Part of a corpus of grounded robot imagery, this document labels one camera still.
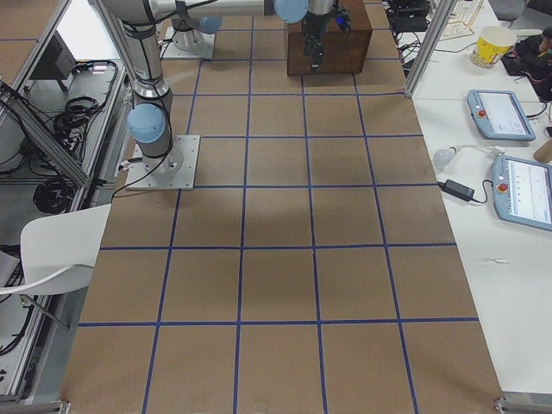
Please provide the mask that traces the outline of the dark brown wooden cabinet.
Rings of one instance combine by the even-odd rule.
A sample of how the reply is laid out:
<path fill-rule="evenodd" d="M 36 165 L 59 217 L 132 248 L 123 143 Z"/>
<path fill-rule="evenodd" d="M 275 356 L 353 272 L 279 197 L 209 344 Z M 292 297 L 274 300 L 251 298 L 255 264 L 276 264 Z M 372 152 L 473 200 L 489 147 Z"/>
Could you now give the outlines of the dark brown wooden cabinet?
<path fill-rule="evenodd" d="M 361 0 L 309 1 L 306 16 L 321 16 L 323 61 L 311 68 L 304 56 L 303 20 L 288 25 L 286 45 L 289 76 L 310 74 L 356 74 L 362 71 L 373 28 Z"/>

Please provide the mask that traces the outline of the white light bulb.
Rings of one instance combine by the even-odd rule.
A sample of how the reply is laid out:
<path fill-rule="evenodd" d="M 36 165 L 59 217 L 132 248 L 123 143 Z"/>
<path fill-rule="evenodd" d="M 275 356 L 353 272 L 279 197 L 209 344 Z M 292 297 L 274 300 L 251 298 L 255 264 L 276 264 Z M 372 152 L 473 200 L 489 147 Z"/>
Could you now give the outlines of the white light bulb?
<path fill-rule="evenodd" d="M 458 150 L 455 147 L 437 150 L 432 156 L 433 167 L 437 170 L 442 170 L 452 162 L 457 153 Z"/>

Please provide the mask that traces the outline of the yellow popcorn paper cup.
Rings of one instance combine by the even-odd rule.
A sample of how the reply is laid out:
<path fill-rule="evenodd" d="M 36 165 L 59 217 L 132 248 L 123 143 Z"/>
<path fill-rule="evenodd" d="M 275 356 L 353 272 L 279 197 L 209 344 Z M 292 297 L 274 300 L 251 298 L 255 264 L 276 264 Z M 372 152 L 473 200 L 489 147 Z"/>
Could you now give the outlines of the yellow popcorn paper cup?
<path fill-rule="evenodd" d="M 509 28 L 489 26 L 481 30 L 470 54 L 470 61 L 481 68 L 494 67 L 516 44 L 517 36 Z"/>

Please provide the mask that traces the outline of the upper blue teach pendant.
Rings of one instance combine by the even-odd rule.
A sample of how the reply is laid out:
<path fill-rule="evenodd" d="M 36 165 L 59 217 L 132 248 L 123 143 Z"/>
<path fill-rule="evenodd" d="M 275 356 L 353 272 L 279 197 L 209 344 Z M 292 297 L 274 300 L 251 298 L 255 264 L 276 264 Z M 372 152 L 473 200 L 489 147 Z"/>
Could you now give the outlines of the upper blue teach pendant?
<path fill-rule="evenodd" d="M 513 91 L 470 90 L 467 104 L 474 123 L 488 140 L 534 141 L 521 103 Z"/>

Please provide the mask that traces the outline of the blue teach pendant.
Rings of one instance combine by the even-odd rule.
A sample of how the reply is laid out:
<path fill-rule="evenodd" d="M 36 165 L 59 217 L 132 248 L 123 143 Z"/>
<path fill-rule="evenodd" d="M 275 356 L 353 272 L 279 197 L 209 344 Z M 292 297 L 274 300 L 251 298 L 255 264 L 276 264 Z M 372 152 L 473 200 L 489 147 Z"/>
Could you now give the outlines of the blue teach pendant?
<path fill-rule="evenodd" d="M 502 220 L 551 230 L 551 166 L 499 155 L 492 165 L 493 204 Z"/>
<path fill-rule="evenodd" d="M 488 140 L 534 141 L 521 103 L 513 91 L 470 90 L 467 104 L 474 123 Z"/>

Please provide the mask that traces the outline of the black power adapter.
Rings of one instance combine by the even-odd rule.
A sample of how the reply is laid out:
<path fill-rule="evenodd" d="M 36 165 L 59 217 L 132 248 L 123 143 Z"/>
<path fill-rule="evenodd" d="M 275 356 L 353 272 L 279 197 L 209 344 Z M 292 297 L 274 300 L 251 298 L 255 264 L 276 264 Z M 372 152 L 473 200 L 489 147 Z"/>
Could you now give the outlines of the black power adapter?
<path fill-rule="evenodd" d="M 448 193 L 449 195 L 459 198 L 460 200 L 470 202 L 474 199 L 474 189 L 460 184 L 452 179 L 445 181 L 439 181 L 438 186 L 441 191 Z"/>

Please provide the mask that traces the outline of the lower blue teach pendant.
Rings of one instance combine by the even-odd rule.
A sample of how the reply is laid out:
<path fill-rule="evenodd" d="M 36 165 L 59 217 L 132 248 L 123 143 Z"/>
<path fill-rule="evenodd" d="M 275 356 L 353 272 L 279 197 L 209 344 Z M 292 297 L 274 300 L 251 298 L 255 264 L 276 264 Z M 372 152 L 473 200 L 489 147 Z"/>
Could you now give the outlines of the lower blue teach pendant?
<path fill-rule="evenodd" d="M 551 230 L 551 166 L 499 155 L 492 165 L 493 204 L 502 220 Z"/>

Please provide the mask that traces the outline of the black electronics box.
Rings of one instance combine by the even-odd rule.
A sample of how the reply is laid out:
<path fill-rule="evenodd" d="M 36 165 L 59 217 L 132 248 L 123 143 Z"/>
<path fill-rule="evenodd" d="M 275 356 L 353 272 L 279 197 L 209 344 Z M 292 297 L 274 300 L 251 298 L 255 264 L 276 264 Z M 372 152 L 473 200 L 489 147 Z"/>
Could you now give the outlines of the black electronics box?
<path fill-rule="evenodd" d="M 56 81 L 62 91 L 68 91 L 77 61 L 58 31 L 55 31 L 45 51 L 30 75 L 32 81 Z"/>

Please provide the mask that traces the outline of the cardboard tube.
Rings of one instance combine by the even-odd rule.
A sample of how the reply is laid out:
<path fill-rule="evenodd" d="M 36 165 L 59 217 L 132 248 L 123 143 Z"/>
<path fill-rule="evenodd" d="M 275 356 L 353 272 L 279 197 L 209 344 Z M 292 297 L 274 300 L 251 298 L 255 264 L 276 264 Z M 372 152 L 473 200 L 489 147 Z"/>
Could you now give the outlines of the cardboard tube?
<path fill-rule="evenodd" d="M 552 141 L 548 140 L 542 144 L 534 153 L 533 158 L 543 164 L 552 161 Z"/>

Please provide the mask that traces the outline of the white plastic chair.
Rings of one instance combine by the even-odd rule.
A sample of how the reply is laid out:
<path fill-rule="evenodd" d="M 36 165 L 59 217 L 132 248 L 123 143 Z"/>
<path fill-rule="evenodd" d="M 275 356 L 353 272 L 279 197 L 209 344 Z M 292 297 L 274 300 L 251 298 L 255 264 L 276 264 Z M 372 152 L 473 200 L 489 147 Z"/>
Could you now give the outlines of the white plastic chair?
<path fill-rule="evenodd" d="M 44 216 L 27 223 L 19 244 L 23 282 L 1 285 L 3 295 L 29 301 L 64 330 L 70 326 L 34 300 L 74 292 L 91 283 L 110 204 Z"/>

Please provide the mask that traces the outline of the aluminium frame post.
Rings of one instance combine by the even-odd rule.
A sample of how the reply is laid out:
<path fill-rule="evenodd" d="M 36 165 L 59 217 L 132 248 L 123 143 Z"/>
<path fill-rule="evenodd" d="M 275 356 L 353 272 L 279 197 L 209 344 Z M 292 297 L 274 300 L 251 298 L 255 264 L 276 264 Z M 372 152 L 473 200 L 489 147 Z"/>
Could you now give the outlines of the aluminium frame post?
<path fill-rule="evenodd" d="M 429 28 L 423 38 L 422 46 L 417 52 L 417 57 L 411 67 L 408 77 L 405 82 L 405 95 L 413 97 L 414 92 L 422 79 L 422 76 L 430 62 L 430 57 L 433 54 L 437 43 L 441 39 L 441 35 L 449 17 L 455 7 L 455 0 L 442 0 L 439 2 L 436 12 L 430 21 Z"/>

